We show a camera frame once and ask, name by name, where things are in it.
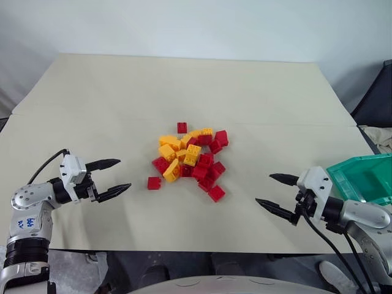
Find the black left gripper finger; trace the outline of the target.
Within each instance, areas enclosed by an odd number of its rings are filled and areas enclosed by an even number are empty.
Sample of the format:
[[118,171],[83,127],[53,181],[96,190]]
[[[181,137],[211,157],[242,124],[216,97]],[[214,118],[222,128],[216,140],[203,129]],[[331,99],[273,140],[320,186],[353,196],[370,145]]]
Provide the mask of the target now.
[[112,198],[119,196],[121,193],[125,192],[132,184],[120,184],[115,187],[109,188],[106,192],[97,195],[97,202],[102,203]]
[[86,164],[86,169],[88,172],[93,172],[95,170],[104,170],[106,168],[110,168],[118,163],[121,160],[119,159],[101,159],[94,162],[90,162]]

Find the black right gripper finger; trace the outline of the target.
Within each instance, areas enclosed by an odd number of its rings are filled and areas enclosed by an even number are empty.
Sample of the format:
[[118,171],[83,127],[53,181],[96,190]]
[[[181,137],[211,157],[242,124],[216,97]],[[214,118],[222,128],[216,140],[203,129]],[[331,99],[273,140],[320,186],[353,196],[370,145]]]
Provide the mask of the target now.
[[278,205],[275,202],[271,202],[269,200],[256,198],[255,201],[261,207],[263,207],[267,211],[269,211],[271,214],[289,221],[294,226],[297,225],[300,216],[297,215],[296,213],[293,213],[287,209],[281,208],[280,205]]
[[283,173],[273,173],[269,175],[270,178],[279,181],[282,184],[286,184],[288,186],[296,186],[299,180],[298,176],[283,174]]

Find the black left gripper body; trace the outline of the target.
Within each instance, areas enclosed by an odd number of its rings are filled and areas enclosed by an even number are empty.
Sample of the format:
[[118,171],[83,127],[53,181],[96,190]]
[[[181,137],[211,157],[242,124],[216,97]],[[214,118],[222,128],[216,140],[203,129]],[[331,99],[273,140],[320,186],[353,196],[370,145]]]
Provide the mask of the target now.
[[82,182],[76,184],[73,189],[78,199],[90,199],[92,202],[97,200],[98,192],[90,172],[87,172]]

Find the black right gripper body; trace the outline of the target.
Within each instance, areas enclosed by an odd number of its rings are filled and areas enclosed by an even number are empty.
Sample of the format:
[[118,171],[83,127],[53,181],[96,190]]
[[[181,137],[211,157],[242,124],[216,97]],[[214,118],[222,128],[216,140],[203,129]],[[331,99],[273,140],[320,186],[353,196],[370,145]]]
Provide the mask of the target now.
[[314,217],[317,203],[315,201],[315,194],[310,189],[304,192],[299,191],[296,195],[295,213],[300,216],[307,214],[309,217]]

